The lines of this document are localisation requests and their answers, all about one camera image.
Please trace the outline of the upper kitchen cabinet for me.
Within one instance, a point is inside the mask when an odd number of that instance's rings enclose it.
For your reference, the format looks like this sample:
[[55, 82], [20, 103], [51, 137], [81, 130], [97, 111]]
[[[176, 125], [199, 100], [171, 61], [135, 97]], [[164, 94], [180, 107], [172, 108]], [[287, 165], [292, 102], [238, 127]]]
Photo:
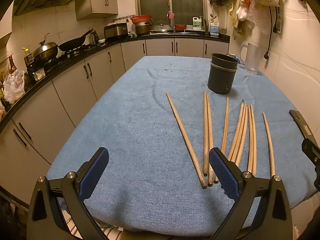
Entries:
[[118, 15], [118, 0], [75, 0], [76, 19], [89, 20]]

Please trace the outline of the steel stock pot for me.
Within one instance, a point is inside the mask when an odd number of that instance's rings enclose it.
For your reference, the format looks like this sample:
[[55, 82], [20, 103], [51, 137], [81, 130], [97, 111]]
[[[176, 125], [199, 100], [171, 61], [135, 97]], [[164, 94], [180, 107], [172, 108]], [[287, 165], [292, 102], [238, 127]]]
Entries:
[[136, 34], [138, 36], [147, 35], [150, 33], [150, 22], [139, 22], [135, 24]]

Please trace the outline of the glass pot lid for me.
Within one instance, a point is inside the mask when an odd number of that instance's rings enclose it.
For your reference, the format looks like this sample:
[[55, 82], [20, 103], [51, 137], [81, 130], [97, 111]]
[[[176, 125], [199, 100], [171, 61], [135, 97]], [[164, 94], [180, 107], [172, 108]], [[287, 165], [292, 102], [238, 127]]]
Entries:
[[150, 29], [150, 32], [151, 32], [151, 33], [160, 33], [160, 34], [163, 34], [163, 33], [169, 32], [170, 30], [171, 30], [170, 25], [160, 23], [160, 24], [154, 24], [154, 25], [152, 25], [152, 27], [151, 27], [151, 29]]

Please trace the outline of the steel pot with lid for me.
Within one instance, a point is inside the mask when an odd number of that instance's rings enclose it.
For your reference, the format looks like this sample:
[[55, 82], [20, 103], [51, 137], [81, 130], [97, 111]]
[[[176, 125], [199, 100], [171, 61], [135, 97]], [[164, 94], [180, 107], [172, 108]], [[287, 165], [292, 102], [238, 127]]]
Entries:
[[58, 54], [58, 45], [55, 42], [47, 42], [47, 33], [44, 36], [43, 41], [39, 43], [39, 48], [33, 51], [33, 60], [35, 63], [46, 63], [54, 58], [56, 58]]

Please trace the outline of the black wok pan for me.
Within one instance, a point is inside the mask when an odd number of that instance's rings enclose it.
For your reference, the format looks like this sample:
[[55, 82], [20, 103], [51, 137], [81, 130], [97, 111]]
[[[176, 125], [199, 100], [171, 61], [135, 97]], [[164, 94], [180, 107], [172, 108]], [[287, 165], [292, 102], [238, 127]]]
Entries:
[[58, 48], [63, 52], [68, 52], [73, 49], [79, 48], [82, 46], [85, 42], [86, 36], [90, 34], [93, 31], [93, 28], [89, 29], [87, 32], [85, 32], [82, 36], [74, 38], [72, 40], [66, 41], [60, 45], [58, 45]]

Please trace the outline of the small red bowl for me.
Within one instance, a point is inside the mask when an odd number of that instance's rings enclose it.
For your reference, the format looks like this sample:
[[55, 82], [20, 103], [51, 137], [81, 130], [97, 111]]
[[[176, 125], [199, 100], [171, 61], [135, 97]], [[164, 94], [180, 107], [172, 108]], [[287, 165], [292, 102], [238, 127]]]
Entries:
[[186, 24], [175, 24], [175, 30], [185, 31], [186, 28], [187, 28]]

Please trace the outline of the steel kettle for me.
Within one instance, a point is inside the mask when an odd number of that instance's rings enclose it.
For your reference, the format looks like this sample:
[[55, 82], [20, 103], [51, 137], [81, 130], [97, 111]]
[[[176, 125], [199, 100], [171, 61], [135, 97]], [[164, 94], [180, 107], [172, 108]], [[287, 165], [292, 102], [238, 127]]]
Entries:
[[89, 37], [90, 44], [98, 44], [99, 43], [99, 36], [95, 30], [92, 30]]

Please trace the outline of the white plastic bag counter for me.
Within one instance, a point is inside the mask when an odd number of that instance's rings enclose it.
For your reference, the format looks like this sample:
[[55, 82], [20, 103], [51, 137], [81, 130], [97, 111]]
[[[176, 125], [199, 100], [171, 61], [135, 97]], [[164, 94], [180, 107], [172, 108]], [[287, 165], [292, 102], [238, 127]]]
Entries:
[[16, 69], [12, 74], [8, 74], [3, 82], [4, 99], [10, 104], [14, 104], [24, 93], [24, 71]]

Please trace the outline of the lower kitchen cabinets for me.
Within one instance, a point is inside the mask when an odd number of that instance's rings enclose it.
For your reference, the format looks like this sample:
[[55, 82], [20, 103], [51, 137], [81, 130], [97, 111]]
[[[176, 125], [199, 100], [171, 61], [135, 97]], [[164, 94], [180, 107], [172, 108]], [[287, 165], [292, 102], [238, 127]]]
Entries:
[[110, 162], [87, 204], [106, 211], [117, 203], [130, 209], [205, 203], [223, 197], [218, 187], [202, 189], [168, 93], [197, 155], [202, 151], [203, 96], [209, 95], [213, 133], [221, 139], [226, 99], [207, 87], [210, 60], [200, 57], [145, 56], [116, 82], [105, 51], [97, 69], [79, 62], [46, 83], [21, 107], [34, 147], [17, 119], [1, 132], [1, 186], [29, 204], [41, 175], [59, 178], [78, 169], [100, 147]]

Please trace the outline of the dark sauce bottle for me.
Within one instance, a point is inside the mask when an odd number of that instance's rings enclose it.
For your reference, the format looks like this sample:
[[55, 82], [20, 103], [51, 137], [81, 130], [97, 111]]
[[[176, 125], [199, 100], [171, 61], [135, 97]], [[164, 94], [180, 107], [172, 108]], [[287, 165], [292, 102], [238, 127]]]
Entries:
[[9, 73], [12, 74], [15, 72], [15, 70], [17, 69], [15, 64], [14, 64], [14, 61], [13, 61], [13, 58], [12, 56], [10, 55], [9, 56], [9, 63], [10, 63], [10, 69], [9, 69]]

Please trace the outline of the wooden chopstick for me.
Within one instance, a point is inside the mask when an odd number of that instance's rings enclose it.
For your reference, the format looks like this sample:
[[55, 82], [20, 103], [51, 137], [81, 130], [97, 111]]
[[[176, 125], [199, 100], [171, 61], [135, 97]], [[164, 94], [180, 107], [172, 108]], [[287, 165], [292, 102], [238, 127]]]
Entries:
[[[206, 93], [207, 99], [207, 115], [208, 115], [208, 139], [209, 139], [209, 150], [213, 148], [213, 126], [212, 126], [212, 115], [210, 109], [209, 95]], [[212, 186], [214, 183], [214, 171], [211, 165], [209, 164], [209, 173], [208, 173], [208, 186]]]
[[252, 174], [256, 176], [257, 172], [257, 135], [256, 135], [256, 127], [255, 127], [255, 118], [253, 106], [251, 105], [251, 116], [252, 116], [252, 126], [253, 126], [253, 164], [252, 164]]
[[239, 166], [239, 164], [240, 164], [241, 157], [242, 157], [242, 152], [243, 152], [243, 149], [244, 149], [244, 143], [245, 143], [246, 132], [247, 132], [247, 123], [248, 123], [248, 105], [246, 105], [246, 108], [245, 108], [244, 125], [243, 125], [243, 128], [242, 128], [240, 145], [239, 145], [239, 149], [238, 149], [238, 153], [237, 153], [236, 161], [235, 161], [237, 166]]
[[206, 182], [206, 180], [205, 180], [205, 178], [204, 178], [203, 172], [202, 172], [202, 170], [201, 170], [201, 168], [200, 168], [200, 163], [199, 163], [199, 161], [198, 161], [198, 159], [197, 159], [196, 153], [195, 153], [195, 151], [194, 151], [194, 149], [193, 149], [193, 147], [192, 147], [192, 144], [191, 144], [191, 142], [190, 142], [190, 140], [189, 140], [189, 137], [188, 137], [188, 135], [187, 135], [187, 132], [185, 131], [185, 128], [184, 128], [184, 126], [183, 126], [183, 122], [182, 122], [182, 120], [180, 119], [180, 116], [179, 116], [179, 114], [178, 114], [178, 111], [177, 111], [177, 109], [176, 109], [176, 107], [175, 107], [175, 105], [174, 105], [174, 103], [173, 103], [170, 95], [167, 93], [166, 96], [167, 96], [167, 98], [168, 98], [170, 107], [171, 107], [172, 112], [173, 112], [173, 114], [174, 114], [174, 116], [175, 116], [175, 119], [176, 119], [176, 121], [177, 121], [177, 124], [178, 124], [178, 126], [179, 126], [179, 129], [180, 129], [180, 131], [181, 131], [182, 137], [183, 137], [184, 142], [185, 142], [185, 144], [186, 144], [186, 147], [187, 147], [187, 149], [188, 149], [188, 152], [189, 152], [191, 161], [193, 162], [193, 165], [194, 165], [195, 171], [196, 171], [196, 173], [197, 173], [197, 176], [198, 176], [198, 178], [199, 178], [200, 184], [201, 184], [202, 188], [205, 189], [205, 188], [208, 186], [208, 184], [207, 184], [207, 182]]
[[248, 106], [248, 117], [249, 117], [249, 152], [248, 152], [248, 172], [252, 172], [253, 166], [253, 124], [252, 124], [252, 111], [251, 105]]
[[226, 99], [226, 109], [225, 109], [225, 122], [223, 129], [223, 137], [221, 143], [221, 152], [225, 153], [226, 142], [227, 142], [227, 133], [228, 133], [228, 118], [229, 118], [229, 98]]
[[273, 144], [272, 144], [272, 138], [270, 133], [270, 128], [267, 122], [266, 114], [263, 112], [263, 119], [266, 129], [266, 136], [267, 136], [267, 143], [268, 143], [268, 154], [269, 154], [269, 165], [270, 165], [270, 177], [273, 177], [275, 172], [275, 164], [274, 164], [274, 151], [273, 151]]
[[209, 138], [208, 138], [208, 113], [207, 113], [207, 96], [204, 92], [204, 105], [203, 105], [203, 175], [208, 175], [208, 148], [209, 148]]
[[240, 104], [240, 112], [239, 112], [238, 123], [237, 123], [236, 129], [235, 129], [235, 132], [234, 132], [234, 138], [233, 138], [233, 142], [232, 142], [232, 145], [231, 145], [231, 149], [229, 150], [229, 154], [228, 154], [228, 160], [231, 160], [233, 152], [234, 152], [234, 149], [235, 149], [235, 145], [236, 145], [236, 141], [237, 141], [237, 137], [238, 137], [238, 134], [239, 134], [240, 125], [241, 125], [242, 114], [243, 114], [243, 111], [244, 111], [244, 104], [245, 104], [244, 100], [242, 100], [241, 104]]
[[237, 139], [236, 139], [234, 152], [233, 152], [233, 155], [232, 155], [232, 158], [231, 158], [232, 162], [236, 161], [236, 157], [237, 157], [237, 154], [238, 154], [238, 149], [239, 149], [239, 146], [240, 146], [241, 136], [242, 136], [242, 132], [243, 132], [243, 129], [244, 129], [246, 108], [247, 108], [247, 105], [244, 104], [244, 109], [242, 111], [242, 117], [241, 117], [241, 122], [240, 122], [240, 128], [239, 128], [238, 136], [237, 136]]

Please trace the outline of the wall power socket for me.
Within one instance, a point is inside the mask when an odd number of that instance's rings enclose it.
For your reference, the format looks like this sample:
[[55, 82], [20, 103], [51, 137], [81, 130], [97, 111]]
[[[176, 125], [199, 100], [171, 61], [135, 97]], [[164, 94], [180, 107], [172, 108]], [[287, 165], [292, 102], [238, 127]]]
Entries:
[[281, 35], [283, 29], [283, 13], [281, 12], [280, 7], [275, 7], [276, 10], [276, 20], [273, 26], [273, 32]]

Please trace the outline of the red plastic basin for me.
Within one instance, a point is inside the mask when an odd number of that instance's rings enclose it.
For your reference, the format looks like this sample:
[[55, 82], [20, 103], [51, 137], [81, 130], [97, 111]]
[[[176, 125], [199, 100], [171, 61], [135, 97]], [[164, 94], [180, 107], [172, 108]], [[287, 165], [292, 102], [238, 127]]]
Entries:
[[133, 24], [148, 23], [151, 21], [151, 15], [137, 15], [130, 18]]

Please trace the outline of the clear plastic pitcher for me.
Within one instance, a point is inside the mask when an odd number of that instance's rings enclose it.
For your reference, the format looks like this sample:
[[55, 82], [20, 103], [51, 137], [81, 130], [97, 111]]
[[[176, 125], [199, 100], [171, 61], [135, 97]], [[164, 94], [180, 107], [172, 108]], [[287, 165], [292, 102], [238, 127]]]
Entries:
[[[245, 60], [242, 59], [241, 54], [242, 50], [246, 48], [246, 58]], [[261, 55], [261, 48], [252, 43], [242, 44], [240, 47], [240, 60], [243, 65], [243, 68], [246, 72], [249, 72], [253, 75], [257, 75], [258, 68], [259, 68], [259, 62], [262, 58]]]

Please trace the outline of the kitchen window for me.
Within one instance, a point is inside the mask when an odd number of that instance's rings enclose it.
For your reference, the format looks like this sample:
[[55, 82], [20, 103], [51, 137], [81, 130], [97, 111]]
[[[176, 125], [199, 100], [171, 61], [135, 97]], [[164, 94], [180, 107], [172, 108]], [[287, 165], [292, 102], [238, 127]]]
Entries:
[[192, 25], [193, 18], [206, 18], [204, 0], [137, 0], [137, 7], [140, 15], [150, 15], [154, 23]]

